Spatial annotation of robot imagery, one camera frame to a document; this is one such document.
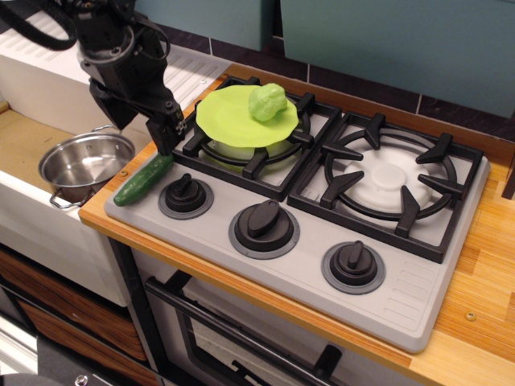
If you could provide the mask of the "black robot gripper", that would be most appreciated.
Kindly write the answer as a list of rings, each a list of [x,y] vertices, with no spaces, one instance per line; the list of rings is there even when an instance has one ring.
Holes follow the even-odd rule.
[[[147,117],[146,127],[158,152],[170,156],[186,129],[182,110],[164,85],[170,46],[154,28],[126,27],[122,32],[122,41],[115,46],[80,49],[81,67],[90,76],[90,94],[118,129],[139,114]]]

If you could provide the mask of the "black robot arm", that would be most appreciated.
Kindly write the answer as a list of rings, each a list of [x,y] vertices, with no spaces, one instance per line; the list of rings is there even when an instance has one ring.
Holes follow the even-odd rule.
[[[133,1],[34,1],[66,34],[58,39],[1,3],[1,19],[20,35],[53,51],[78,46],[89,91],[107,118],[124,129],[139,114],[163,156],[184,138],[184,116],[164,84],[170,44]]]

